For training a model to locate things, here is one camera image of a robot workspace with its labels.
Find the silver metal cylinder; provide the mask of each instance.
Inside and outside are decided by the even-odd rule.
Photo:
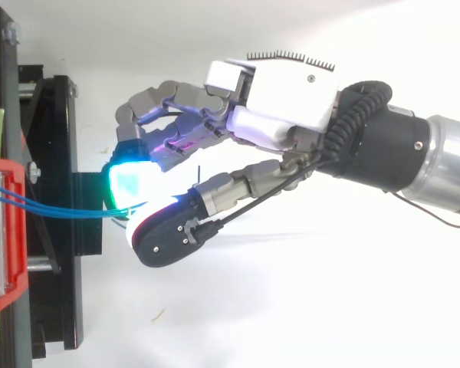
[[[32,98],[35,88],[36,88],[36,83],[20,83],[18,85],[19,98],[21,99]]]
[[[403,195],[414,202],[460,213],[460,122],[435,115],[428,119],[429,150]]]
[[[35,255],[28,257],[28,271],[29,272],[38,272],[38,271],[51,271],[51,263],[45,255]]]

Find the white wall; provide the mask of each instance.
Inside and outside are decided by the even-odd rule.
[[[109,159],[130,95],[200,84],[211,60],[269,48],[335,61],[342,87],[385,81],[393,104],[460,120],[457,1],[0,5],[22,25],[20,61],[79,85],[83,170]],[[228,143],[178,169],[193,178],[200,163],[204,179],[267,156]],[[168,268],[142,266],[111,222],[103,236],[103,255],[82,260],[84,343],[48,345],[34,366],[460,367],[460,230],[379,190],[314,175]]]

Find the blue wire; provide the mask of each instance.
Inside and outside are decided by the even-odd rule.
[[[73,214],[68,212],[61,212],[61,211],[54,211],[52,209],[40,209],[38,207],[34,207],[31,205],[23,205],[19,202],[12,201],[10,199],[5,199],[0,197],[0,202],[7,203],[9,205],[15,205],[20,209],[25,209],[28,212],[32,212],[36,215],[41,215],[43,217],[51,217],[54,219],[103,219],[109,217],[117,217],[120,214],[112,214],[112,213],[104,213],[104,214],[93,214],[93,215],[85,215],[85,214]]]
[[[7,194],[11,197],[14,197],[16,199],[20,199],[21,201],[29,204],[29,205],[33,205],[37,208],[40,208],[40,209],[48,209],[48,210],[53,210],[53,211],[58,211],[58,212],[65,212],[65,213],[72,213],[72,214],[83,214],[83,215],[104,215],[104,214],[114,214],[114,215],[125,215],[127,213],[129,213],[130,209],[136,209],[142,205],[144,205],[144,203],[140,203],[139,205],[134,205],[133,207],[130,207],[130,209],[112,209],[112,210],[108,210],[108,211],[98,211],[98,210],[89,210],[89,209],[66,209],[66,208],[63,208],[63,207],[55,207],[55,206],[52,206],[52,205],[43,205],[41,203],[38,203],[38,202],[35,202],[29,198],[25,198],[24,196],[22,195],[19,195],[17,193],[14,193],[14,192],[11,192],[10,190],[7,190],[7,189],[3,189],[3,188],[0,188],[0,192],[4,193],[4,194]]]

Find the bolt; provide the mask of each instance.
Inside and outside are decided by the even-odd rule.
[[[70,97],[78,98],[78,86],[76,84],[70,84]]]
[[[38,182],[38,178],[41,177],[41,169],[38,169],[38,166],[36,165],[35,162],[29,163],[28,176],[29,176],[29,181],[32,184],[35,184],[36,182]]]
[[[3,32],[3,36],[4,39],[12,46],[16,46],[21,43],[21,29],[14,21],[7,23]]]

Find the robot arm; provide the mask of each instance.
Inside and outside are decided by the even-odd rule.
[[[128,222],[128,241],[145,265],[170,265],[244,211],[295,189],[314,169],[460,213],[460,123],[420,119],[388,105],[391,96],[383,82],[338,92],[332,64],[280,51],[215,61],[204,88],[167,81],[133,96],[116,113],[113,157],[149,159],[168,171],[231,138],[282,160],[218,174],[155,207],[147,203]],[[182,114],[145,133],[141,126],[170,107]],[[247,198],[256,200],[211,220]]]

